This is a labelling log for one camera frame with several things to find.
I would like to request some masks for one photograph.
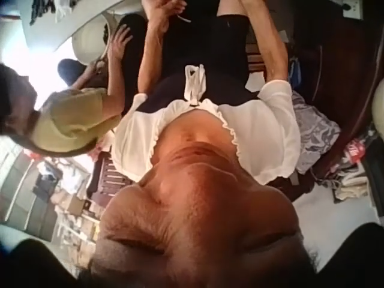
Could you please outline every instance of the mouth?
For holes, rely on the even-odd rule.
[[[172,154],[170,158],[171,161],[179,160],[182,158],[187,158],[191,156],[209,156],[209,157],[223,157],[218,153],[213,146],[208,143],[195,142],[193,146],[186,146],[181,149],[178,149]]]

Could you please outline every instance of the white floor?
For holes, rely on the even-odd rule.
[[[320,269],[357,227],[379,222],[368,196],[334,204],[330,190],[315,187],[312,193],[302,196],[294,205],[306,246],[319,254]]]

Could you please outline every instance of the white blouse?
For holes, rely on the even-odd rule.
[[[112,160],[117,171],[138,182],[152,168],[151,158],[162,130],[183,113],[202,109],[219,118],[230,131],[240,165],[258,183],[288,178],[294,172],[300,155],[300,132],[287,81],[270,81],[261,89],[260,100],[232,107],[200,100],[206,91],[202,65],[186,66],[185,76],[185,100],[174,100],[155,113],[136,111],[147,96],[134,97],[130,111],[115,130]]]

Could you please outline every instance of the red label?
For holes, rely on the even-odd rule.
[[[356,164],[365,155],[365,146],[358,140],[351,141],[347,146],[347,153],[352,164]]]

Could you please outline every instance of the hand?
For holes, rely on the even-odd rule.
[[[184,0],[157,0],[148,16],[148,30],[165,34],[169,28],[169,17],[181,14],[186,6]]]
[[[249,5],[265,5],[265,0],[240,0],[241,4],[244,6],[244,8],[247,8]]]
[[[100,153],[103,150],[104,137],[102,137],[97,143],[94,149],[90,150],[87,155],[92,159],[94,163],[97,162]]]
[[[132,40],[133,36],[128,37],[128,33],[130,28],[125,24],[121,25],[121,27],[114,34],[111,42],[108,46],[108,60],[119,60],[121,61],[124,57],[124,51],[127,43]]]

